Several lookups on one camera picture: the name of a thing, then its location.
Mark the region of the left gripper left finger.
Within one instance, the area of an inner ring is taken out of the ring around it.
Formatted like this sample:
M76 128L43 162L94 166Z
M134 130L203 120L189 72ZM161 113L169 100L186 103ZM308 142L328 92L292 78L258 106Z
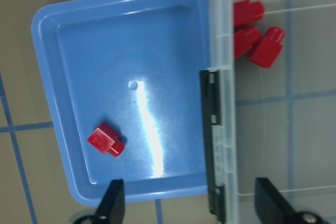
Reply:
M93 214L77 217L70 223L122 224L125 216L125 192L123 179L112 180Z

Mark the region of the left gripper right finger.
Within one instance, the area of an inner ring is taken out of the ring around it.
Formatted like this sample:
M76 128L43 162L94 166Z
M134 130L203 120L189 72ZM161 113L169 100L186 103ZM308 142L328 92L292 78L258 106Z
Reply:
M311 211L296 211L266 177L255 179L254 208L263 224L328 223Z

